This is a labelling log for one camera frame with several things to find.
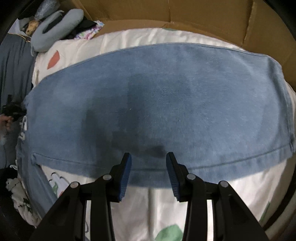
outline gray neck pillow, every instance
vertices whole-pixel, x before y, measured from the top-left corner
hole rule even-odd
[[[51,30],[44,33],[48,25],[61,16],[63,11],[59,10],[50,15],[34,32],[31,38],[31,52],[46,52],[58,40],[67,36],[82,20],[82,9],[71,9],[64,18]]]

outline mattress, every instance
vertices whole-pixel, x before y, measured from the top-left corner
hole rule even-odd
[[[161,28],[133,29],[99,36],[92,40],[65,40],[56,42],[46,53],[37,56],[32,83],[36,86],[44,77],[88,58],[141,45],[187,42],[239,49],[233,44],[185,31]],[[287,84],[293,108],[295,93]],[[257,220],[264,224],[283,199],[295,168],[295,158],[254,175],[229,180],[232,187],[250,208]],[[49,184],[57,197],[69,183],[89,183],[94,179],[77,176],[42,166]],[[172,240],[180,240],[187,203],[178,203],[170,189],[127,188],[126,196],[119,204],[112,203],[112,216],[116,240],[164,240],[174,234]],[[208,240],[213,239],[211,203],[208,201]],[[87,206],[86,237],[90,238],[90,203]]]

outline plastic bag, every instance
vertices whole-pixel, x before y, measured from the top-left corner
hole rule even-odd
[[[58,10],[60,4],[57,0],[44,0],[35,14],[35,20],[39,21]]]

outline silver screw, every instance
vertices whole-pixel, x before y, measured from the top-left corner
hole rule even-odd
[[[189,173],[187,175],[187,179],[189,179],[189,180],[194,180],[195,178],[196,178],[196,176],[194,174],[192,174],[192,173]]]
[[[78,187],[78,182],[72,182],[71,184],[70,184],[70,187],[71,188],[76,188],[76,187]]]
[[[228,187],[228,182],[227,181],[221,181],[220,185],[224,188]]]
[[[106,175],[103,176],[103,179],[105,181],[109,181],[111,178],[112,178],[112,176],[110,174],[106,174]]]

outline blue denim fabric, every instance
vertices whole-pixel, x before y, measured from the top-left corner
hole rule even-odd
[[[295,151],[281,66],[262,54],[187,43],[119,50],[46,77],[25,104],[20,161],[40,203],[44,187],[29,180],[40,175],[30,169],[37,165],[99,177],[130,152],[131,185],[170,187],[169,151],[214,183],[262,171]]]

